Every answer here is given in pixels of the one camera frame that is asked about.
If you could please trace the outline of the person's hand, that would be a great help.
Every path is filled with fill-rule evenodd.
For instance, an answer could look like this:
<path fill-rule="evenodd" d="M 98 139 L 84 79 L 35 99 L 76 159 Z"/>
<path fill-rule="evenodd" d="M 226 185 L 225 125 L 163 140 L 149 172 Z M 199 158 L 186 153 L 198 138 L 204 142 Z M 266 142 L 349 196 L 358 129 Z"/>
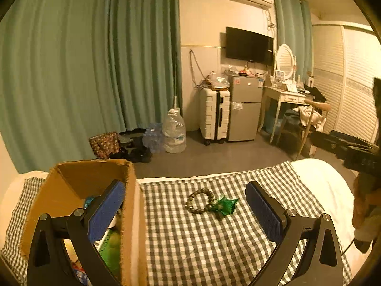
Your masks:
<path fill-rule="evenodd" d="M 364 223 L 370 206 L 380 206 L 380 179 L 360 172 L 353 183 L 354 208 L 352 224 L 359 229 Z"/>

